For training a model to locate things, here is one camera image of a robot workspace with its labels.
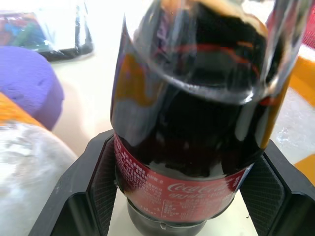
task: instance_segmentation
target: coca-cola logo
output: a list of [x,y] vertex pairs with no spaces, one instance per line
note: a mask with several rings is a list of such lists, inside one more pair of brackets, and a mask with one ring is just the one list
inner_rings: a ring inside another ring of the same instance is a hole
[[168,186],[170,192],[181,192],[181,193],[210,193],[212,191],[221,191],[229,186],[229,183],[233,181],[229,179],[228,181],[210,184],[207,186],[192,186],[186,185],[185,183],[175,183]]

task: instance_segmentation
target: purple foam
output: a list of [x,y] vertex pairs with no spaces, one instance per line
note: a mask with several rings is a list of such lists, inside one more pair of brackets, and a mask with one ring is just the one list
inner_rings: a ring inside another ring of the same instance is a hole
[[51,130],[62,111],[63,89],[40,54],[0,47],[0,92]]

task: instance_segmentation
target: bottle label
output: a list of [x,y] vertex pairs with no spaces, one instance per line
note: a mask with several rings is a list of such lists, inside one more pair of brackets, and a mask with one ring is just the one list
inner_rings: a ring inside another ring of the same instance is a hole
[[212,218],[232,201],[245,168],[208,181],[186,181],[160,175],[137,161],[114,134],[117,166],[124,194],[145,214],[169,222],[199,222]]

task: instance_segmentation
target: cola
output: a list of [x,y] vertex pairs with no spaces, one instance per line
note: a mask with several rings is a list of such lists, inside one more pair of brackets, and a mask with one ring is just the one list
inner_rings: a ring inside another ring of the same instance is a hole
[[116,177],[146,236],[196,235],[228,208],[287,88],[256,89],[267,40],[257,18],[228,1],[179,2],[154,1],[136,29],[125,18],[113,87]]

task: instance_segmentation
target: black holder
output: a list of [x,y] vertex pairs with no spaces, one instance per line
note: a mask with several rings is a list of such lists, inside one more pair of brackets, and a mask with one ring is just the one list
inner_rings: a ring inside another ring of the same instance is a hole
[[[109,130],[62,175],[29,236],[106,236],[116,191]],[[314,236],[315,187],[272,141],[241,193],[259,236]]]

